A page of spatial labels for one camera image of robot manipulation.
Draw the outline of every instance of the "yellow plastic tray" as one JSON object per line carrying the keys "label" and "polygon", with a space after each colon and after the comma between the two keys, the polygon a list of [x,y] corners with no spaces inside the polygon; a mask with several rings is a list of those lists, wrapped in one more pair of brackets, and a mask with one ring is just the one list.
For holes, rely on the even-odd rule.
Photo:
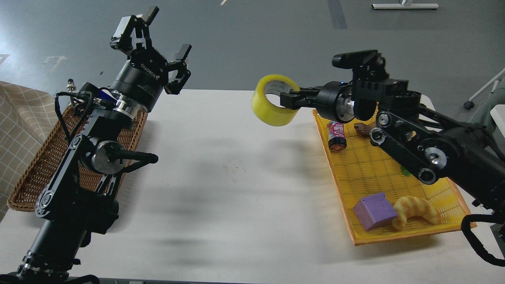
{"label": "yellow plastic tray", "polygon": [[[354,123],[362,122],[358,120],[344,125],[347,148],[341,152],[330,152],[329,120],[322,118],[316,110],[312,114],[335,181],[347,229],[356,246],[461,229],[461,220],[470,214],[470,210],[451,180],[441,178],[433,185],[425,185],[413,176],[405,176],[395,160],[379,147],[372,146],[369,138],[356,133]],[[375,116],[364,123],[372,121],[375,121]],[[365,231],[352,208],[360,198],[379,192],[384,192],[392,204],[406,195],[427,199],[440,212],[442,224],[433,225],[422,218],[411,218],[401,231],[395,230],[392,225]]]}

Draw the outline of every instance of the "white table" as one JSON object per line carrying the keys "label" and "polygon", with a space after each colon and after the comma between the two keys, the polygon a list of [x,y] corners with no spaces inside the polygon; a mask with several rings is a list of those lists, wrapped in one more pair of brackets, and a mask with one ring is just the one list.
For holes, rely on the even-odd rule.
{"label": "white table", "polygon": [[[272,127],[252,91],[161,96],[139,151],[160,161],[130,173],[120,219],[80,249],[73,276],[239,283],[503,283],[460,231],[355,247],[310,109]],[[467,202],[471,198],[463,193]],[[480,213],[480,209],[471,208]],[[9,210],[0,273],[14,271],[41,225]],[[485,224],[473,229],[491,253]]]}
{"label": "white table", "polygon": [[494,106],[490,114],[500,132],[505,136],[505,105]]}

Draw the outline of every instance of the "robotic arm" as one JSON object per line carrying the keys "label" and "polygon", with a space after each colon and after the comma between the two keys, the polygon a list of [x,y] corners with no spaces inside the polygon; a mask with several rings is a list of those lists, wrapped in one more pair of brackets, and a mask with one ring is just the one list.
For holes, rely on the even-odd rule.
{"label": "robotic arm", "polygon": [[[368,120],[377,107],[371,144],[422,183],[433,184],[441,177],[449,177],[475,198],[473,205],[492,209],[492,215],[466,216],[462,231],[479,256],[505,266],[505,260],[488,254],[470,231],[473,221],[505,222],[505,156],[486,129],[457,122],[420,104],[421,94],[408,90],[408,81],[389,78],[385,60],[377,50],[335,55],[333,66],[352,69],[352,81],[281,93],[281,105],[293,110],[316,108],[322,117],[342,123],[355,117]],[[435,122],[420,119],[419,115]],[[498,158],[484,149],[487,146]]]}
{"label": "robotic arm", "polygon": [[[69,142],[67,151],[49,184],[41,192],[35,214],[46,219],[23,263],[12,275],[0,275],[0,283],[61,283],[68,278],[68,270],[80,264],[77,250],[87,246],[91,233],[105,234],[118,218],[119,204],[115,199],[119,181],[124,173],[134,171],[158,157],[150,153],[127,151],[117,142],[123,128],[131,128],[139,110],[150,112],[163,88],[167,93],[179,94],[191,73],[185,59],[191,49],[184,44],[173,62],[167,62],[152,45],[149,25],[158,7],[144,15],[123,17],[111,47],[128,56],[126,64],[108,89],[85,83],[78,92],[61,92],[58,96],[79,99],[86,108],[72,134],[66,129],[55,108]],[[144,42],[132,46],[131,33]],[[169,72],[176,71],[169,79]],[[83,130],[79,125],[87,119]],[[137,162],[126,166],[126,160]],[[79,184],[78,164],[103,175],[94,191]],[[98,282],[93,275],[71,280],[72,283]]]}

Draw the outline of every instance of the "wicker basket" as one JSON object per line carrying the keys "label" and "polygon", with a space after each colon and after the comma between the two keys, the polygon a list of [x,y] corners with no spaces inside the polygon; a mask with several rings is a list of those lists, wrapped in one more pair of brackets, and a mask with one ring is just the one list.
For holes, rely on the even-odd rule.
{"label": "wicker basket", "polygon": [[[372,146],[369,138],[357,134],[354,129],[357,120],[344,125],[347,148],[341,152],[331,152],[326,127],[329,120],[322,118],[316,110],[312,114],[333,174],[347,229],[355,245],[461,229],[461,220],[470,214],[470,210],[452,181],[441,178],[435,184],[425,185],[413,176],[405,176],[395,160],[379,147]],[[365,123],[372,121],[375,121],[375,116]],[[413,218],[401,231],[392,225],[365,231],[352,208],[360,198],[379,192],[384,192],[392,204],[407,195],[427,199],[442,216],[442,224],[433,225],[425,219]]]}
{"label": "wicker basket", "polygon": [[[79,116],[74,115],[74,110],[71,106],[63,112],[63,119],[69,129],[74,128],[79,118]],[[146,119],[147,113],[138,112],[133,121],[132,129],[123,129],[119,134],[118,142],[127,150],[134,151],[137,148]],[[24,212],[34,211],[35,202],[40,192],[54,175],[56,168],[67,151],[67,147],[68,143],[65,139],[63,128],[60,123],[57,123],[9,195],[7,200],[9,208]],[[80,186],[87,190],[94,190],[100,182],[102,175],[85,169],[81,165],[79,165],[79,171]]]}

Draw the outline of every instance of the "green object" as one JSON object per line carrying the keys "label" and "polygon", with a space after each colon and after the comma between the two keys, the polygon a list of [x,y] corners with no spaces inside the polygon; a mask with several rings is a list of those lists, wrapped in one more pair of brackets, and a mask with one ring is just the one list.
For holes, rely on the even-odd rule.
{"label": "green object", "polygon": [[400,171],[405,176],[411,176],[411,173],[409,173],[409,171],[407,171],[407,169],[405,169],[403,166],[400,166]]}

